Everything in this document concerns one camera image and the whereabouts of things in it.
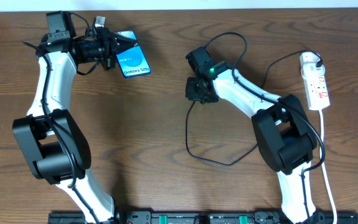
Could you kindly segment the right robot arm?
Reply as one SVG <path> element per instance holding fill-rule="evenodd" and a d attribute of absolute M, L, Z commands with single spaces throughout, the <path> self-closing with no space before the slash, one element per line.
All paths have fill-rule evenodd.
<path fill-rule="evenodd" d="M 278 175 L 283 214 L 292 223 L 314 223 L 317 212 L 309 172 L 323 164 L 324 156 L 315 165 L 311 161 L 313 151 L 324 144 L 300 100 L 261 89 L 244 78 L 236 65 L 215 62 L 205 47 L 194 49 L 185 58 L 195 73 L 187 79 L 185 96 L 201 104 L 223 99 L 247 115 L 260 155 Z"/>

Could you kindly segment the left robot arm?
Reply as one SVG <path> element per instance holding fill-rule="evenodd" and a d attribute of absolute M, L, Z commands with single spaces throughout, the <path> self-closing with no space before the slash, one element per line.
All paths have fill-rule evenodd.
<path fill-rule="evenodd" d="M 77 36 L 72 15 L 47 13 L 49 32 L 40 44 L 24 42 L 35 50 L 40 74 L 33 103 L 25 117 L 14 120 L 12 132 L 32 175 L 67 193 L 85 223 L 127 223 L 126 214 L 91 170 L 90 146 L 70 114 L 70 100 L 80 64 L 110 70 L 119 54 L 139 42 L 132 31 L 111 32 L 101 16 Z"/>

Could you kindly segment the blue Galaxy smartphone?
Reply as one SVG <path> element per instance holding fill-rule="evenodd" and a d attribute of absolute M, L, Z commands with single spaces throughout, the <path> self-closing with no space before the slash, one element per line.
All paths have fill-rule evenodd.
<path fill-rule="evenodd" d="M 117 62 L 124 78 L 149 75 L 152 71 L 140 44 L 117 54 Z"/>

